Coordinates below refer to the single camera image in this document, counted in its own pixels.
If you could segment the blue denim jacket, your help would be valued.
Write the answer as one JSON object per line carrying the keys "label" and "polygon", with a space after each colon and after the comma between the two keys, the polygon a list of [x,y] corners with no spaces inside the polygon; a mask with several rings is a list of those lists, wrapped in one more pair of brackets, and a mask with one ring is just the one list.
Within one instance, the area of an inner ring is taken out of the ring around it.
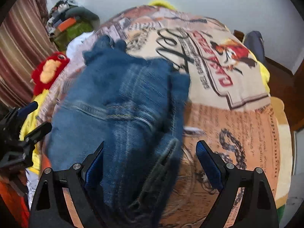
{"label": "blue denim jacket", "polygon": [[100,37],[52,118],[46,155],[69,169],[103,148],[93,201],[108,227],[157,227],[182,156],[190,77],[162,58],[126,53]]}

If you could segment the pile of clothes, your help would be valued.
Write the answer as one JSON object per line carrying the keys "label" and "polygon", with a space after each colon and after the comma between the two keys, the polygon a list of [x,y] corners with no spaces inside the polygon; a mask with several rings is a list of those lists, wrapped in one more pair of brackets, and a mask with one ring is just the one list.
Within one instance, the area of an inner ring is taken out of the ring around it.
{"label": "pile of clothes", "polygon": [[79,6],[75,0],[59,0],[48,14],[46,30],[52,33],[60,23],[70,18],[75,18],[77,21],[87,21],[93,28],[100,24],[97,14],[83,6]]}

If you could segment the red plush toy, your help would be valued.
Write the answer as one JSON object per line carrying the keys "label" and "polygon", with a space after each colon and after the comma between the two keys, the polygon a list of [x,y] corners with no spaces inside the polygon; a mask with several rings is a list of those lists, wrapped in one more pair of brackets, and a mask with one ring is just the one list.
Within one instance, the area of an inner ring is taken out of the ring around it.
{"label": "red plush toy", "polygon": [[38,96],[45,89],[50,89],[69,62],[70,59],[61,52],[55,52],[42,61],[31,73],[33,95]]}

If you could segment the red striped curtain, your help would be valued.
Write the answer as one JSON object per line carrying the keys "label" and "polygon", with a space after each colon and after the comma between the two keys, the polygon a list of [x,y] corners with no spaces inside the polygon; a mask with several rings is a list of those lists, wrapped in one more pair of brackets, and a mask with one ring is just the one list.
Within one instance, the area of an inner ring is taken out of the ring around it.
{"label": "red striped curtain", "polygon": [[56,51],[45,29],[46,0],[17,0],[1,24],[1,103],[22,107],[33,96],[32,71]]}

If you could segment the printed newspaper pattern bedspread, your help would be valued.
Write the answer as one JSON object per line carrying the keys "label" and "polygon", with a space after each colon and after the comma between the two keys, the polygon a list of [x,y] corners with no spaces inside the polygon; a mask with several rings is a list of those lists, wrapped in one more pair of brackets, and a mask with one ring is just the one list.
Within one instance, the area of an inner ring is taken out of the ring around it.
{"label": "printed newspaper pattern bedspread", "polygon": [[82,52],[101,35],[125,40],[129,54],[163,57],[190,74],[183,158],[175,189],[160,227],[199,227],[218,195],[195,155],[204,139],[225,162],[241,169],[261,167],[277,207],[283,207],[291,184],[292,150],[283,102],[271,97],[252,50],[210,17],[156,6],[130,8],[102,24],[76,48],[42,104],[37,122],[50,121],[73,79],[85,66]]}

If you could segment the green storage box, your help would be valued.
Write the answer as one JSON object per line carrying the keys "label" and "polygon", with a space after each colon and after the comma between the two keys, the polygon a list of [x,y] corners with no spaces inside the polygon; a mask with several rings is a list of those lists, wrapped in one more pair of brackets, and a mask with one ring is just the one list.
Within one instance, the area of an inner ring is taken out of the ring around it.
{"label": "green storage box", "polygon": [[90,23],[81,21],[68,27],[65,31],[54,35],[53,42],[57,47],[58,51],[65,51],[69,42],[74,38],[80,36],[84,32],[93,31],[93,27]]}

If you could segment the white cloth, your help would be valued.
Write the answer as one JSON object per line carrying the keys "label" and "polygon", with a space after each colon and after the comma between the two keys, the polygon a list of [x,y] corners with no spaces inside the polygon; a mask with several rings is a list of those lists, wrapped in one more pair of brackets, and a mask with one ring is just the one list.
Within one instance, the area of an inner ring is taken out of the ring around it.
{"label": "white cloth", "polygon": [[83,45],[83,42],[92,34],[94,34],[94,31],[84,32],[73,40],[71,40],[71,42],[69,42],[66,48],[66,56],[71,60],[76,54],[78,46]]}

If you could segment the orange shoe box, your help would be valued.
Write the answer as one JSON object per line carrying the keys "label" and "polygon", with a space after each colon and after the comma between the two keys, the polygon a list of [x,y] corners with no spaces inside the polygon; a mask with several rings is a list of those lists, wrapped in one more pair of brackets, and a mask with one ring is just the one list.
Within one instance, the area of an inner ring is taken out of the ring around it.
{"label": "orange shoe box", "polygon": [[66,19],[64,22],[58,25],[56,28],[58,31],[63,32],[70,26],[74,25],[77,22],[77,20],[74,17],[70,17]]}

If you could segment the grey blue backpack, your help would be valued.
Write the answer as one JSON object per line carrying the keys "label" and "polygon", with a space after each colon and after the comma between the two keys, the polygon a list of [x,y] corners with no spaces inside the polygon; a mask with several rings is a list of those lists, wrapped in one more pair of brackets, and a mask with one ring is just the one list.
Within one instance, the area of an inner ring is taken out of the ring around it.
{"label": "grey blue backpack", "polygon": [[264,40],[259,31],[249,32],[244,37],[243,44],[255,55],[259,62],[265,63]]}

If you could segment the yellow pillow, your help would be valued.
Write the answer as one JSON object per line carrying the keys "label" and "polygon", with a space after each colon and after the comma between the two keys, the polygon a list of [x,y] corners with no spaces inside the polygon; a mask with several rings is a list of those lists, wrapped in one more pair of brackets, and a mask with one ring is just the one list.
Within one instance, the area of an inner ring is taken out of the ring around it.
{"label": "yellow pillow", "polygon": [[176,10],[176,8],[167,0],[152,0],[148,3],[149,6],[158,6],[170,10]]}

